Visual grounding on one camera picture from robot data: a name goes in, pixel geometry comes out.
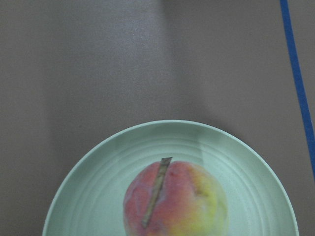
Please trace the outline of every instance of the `gray table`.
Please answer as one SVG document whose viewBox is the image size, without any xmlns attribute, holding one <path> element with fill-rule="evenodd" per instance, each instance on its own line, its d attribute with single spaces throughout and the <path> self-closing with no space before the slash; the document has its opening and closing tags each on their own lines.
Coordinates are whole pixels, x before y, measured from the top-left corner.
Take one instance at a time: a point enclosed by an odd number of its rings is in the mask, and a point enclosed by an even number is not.
<svg viewBox="0 0 315 236">
<path fill-rule="evenodd" d="M 289 6 L 314 118 L 315 4 Z M 0 30 L 0 235 L 40 235 L 87 151 L 160 119 L 247 143 L 283 183 L 300 235 L 313 235 L 314 178 L 277 0 L 4 0 Z"/>
</svg>

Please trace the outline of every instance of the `peach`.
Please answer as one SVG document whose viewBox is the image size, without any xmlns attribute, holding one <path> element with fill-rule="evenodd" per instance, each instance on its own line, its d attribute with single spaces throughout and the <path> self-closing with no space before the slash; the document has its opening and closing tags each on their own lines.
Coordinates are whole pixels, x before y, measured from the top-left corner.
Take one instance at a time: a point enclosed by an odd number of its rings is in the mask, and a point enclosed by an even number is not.
<svg viewBox="0 0 315 236">
<path fill-rule="evenodd" d="M 225 236 L 227 201 L 220 183 L 203 167 L 172 162 L 147 227 L 146 212 L 159 162 L 132 181 L 124 199 L 124 225 L 128 236 Z"/>
</svg>

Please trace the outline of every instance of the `plate rim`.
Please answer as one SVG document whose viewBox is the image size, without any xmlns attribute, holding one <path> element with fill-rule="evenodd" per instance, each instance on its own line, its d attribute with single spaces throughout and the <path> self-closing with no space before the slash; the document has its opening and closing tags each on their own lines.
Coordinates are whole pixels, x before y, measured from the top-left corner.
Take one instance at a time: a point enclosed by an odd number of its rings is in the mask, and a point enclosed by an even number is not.
<svg viewBox="0 0 315 236">
<path fill-rule="evenodd" d="M 60 184 L 60 186 L 58 187 L 58 190 L 56 191 L 53 200 L 49 206 L 46 218 L 45 218 L 45 223 L 44 223 L 44 227 L 43 227 L 43 232 L 42 232 L 42 236 L 47 236 L 47 230 L 48 230 L 48 224 L 50 222 L 50 218 L 54 209 L 54 206 L 56 204 L 56 201 L 58 199 L 58 197 L 60 196 L 60 193 L 62 192 L 64 186 L 67 184 L 69 178 L 72 176 L 72 174 L 76 171 L 76 169 L 78 169 L 78 167 L 93 153 L 95 152 L 99 147 L 101 147 L 102 145 L 104 145 L 106 142 L 116 138 L 117 136 L 120 136 L 124 133 L 127 133 L 131 130 L 134 129 L 138 129 L 140 127 L 144 127 L 144 126 L 149 126 L 149 125 L 155 125 L 155 124 L 163 124 L 163 123 L 183 123 L 183 124 L 192 124 L 192 125 L 197 125 L 197 126 L 201 126 L 207 129 L 211 129 L 214 131 L 217 131 L 223 135 L 226 135 L 228 137 L 230 137 L 231 139 L 233 139 L 234 141 L 238 142 L 239 144 L 243 145 L 246 149 L 248 149 L 250 152 L 252 152 L 257 158 L 258 160 L 268 169 L 268 171 L 271 173 L 272 177 L 275 179 L 278 187 L 281 189 L 286 204 L 289 207 L 291 216 L 292 216 L 292 220 L 294 222 L 294 229 L 295 229 L 295 234 L 296 236 L 299 236 L 299 230 L 298 230 L 298 225 L 297 225 L 297 220 L 296 220 L 296 216 L 294 213 L 294 209 L 293 206 L 291 204 L 291 201 L 289 199 L 289 196 L 284 188 L 284 186 L 282 185 L 281 181 L 279 180 L 278 176 L 276 175 L 276 173 L 272 170 L 272 168 L 268 165 L 268 163 L 254 150 L 252 149 L 250 146 L 248 146 L 246 143 L 244 143 L 242 140 L 240 140 L 239 138 L 236 138 L 235 136 L 229 134 L 228 132 L 221 130 L 219 128 L 216 128 L 214 126 L 208 125 L 208 124 L 204 124 L 204 123 L 200 123 L 200 122 L 196 122 L 196 121 L 191 121 L 191 120 L 182 120 L 182 119 L 162 119 L 162 120 L 154 120 L 154 121 L 149 121 L 149 122 L 145 122 L 145 123 L 141 123 L 141 124 L 137 124 L 134 126 L 131 126 L 129 128 L 123 129 L 111 136 L 109 136 L 108 138 L 104 139 L 103 141 L 101 141 L 100 143 L 98 143 L 96 146 L 94 146 L 91 150 L 89 150 L 73 167 L 72 169 L 68 172 L 68 174 L 66 175 L 66 177 L 63 179 L 62 183 Z"/>
</svg>

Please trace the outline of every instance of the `blue tape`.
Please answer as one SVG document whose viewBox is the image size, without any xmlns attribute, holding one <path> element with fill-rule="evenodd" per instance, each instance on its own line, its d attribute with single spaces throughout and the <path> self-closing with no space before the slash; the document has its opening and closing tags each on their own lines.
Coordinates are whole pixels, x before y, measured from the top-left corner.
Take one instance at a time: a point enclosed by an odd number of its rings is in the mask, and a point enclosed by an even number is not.
<svg viewBox="0 0 315 236">
<path fill-rule="evenodd" d="M 309 106 L 307 103 L 301 69 L 300 69 L 299 60 L 298 60 L 298 56 L 296 52 L 287 0 L 280 0 L 280 4 L 281 4 L 281 11 L 282 11 L 282 18 L 283 18 L 283 26 L 284 26 L 285 36 L 286 36 L 286 43 L 287 43 L 287 48 L 289 51 L 289 56 L 290 56 L 290 61 L 291 61 L 292 73 L 294 77 L 297 96 L 299 99 L 302 119 L 304 123 L 304 130 L 306 134 L 309 154 L 311 158 L 311 165 L 312 165 L 313 175 L 315 179 L 315 137 L 314 137 L 312 120 L 311 120 L 311 114 L 310 114 Z"/>
</svg>

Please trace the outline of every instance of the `plate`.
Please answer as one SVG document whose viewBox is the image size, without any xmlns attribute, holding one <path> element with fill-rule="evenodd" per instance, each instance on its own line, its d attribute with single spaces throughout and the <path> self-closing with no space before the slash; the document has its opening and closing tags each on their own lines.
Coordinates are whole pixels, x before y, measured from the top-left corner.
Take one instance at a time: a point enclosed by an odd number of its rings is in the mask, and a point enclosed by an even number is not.
<svg viewBox="0 0 315 236">
<path fill-rule="evenodd" d="M 228 236 L 298 236 L 289 198 L 248 145 L 209 125 L 160 120 L 123 130 L 70 171 L 49 208 L 43 236 L 124 236 L 123 199 L 135 176 L 164 157 L 206 168 L 228 201 Z"/>
</svg>

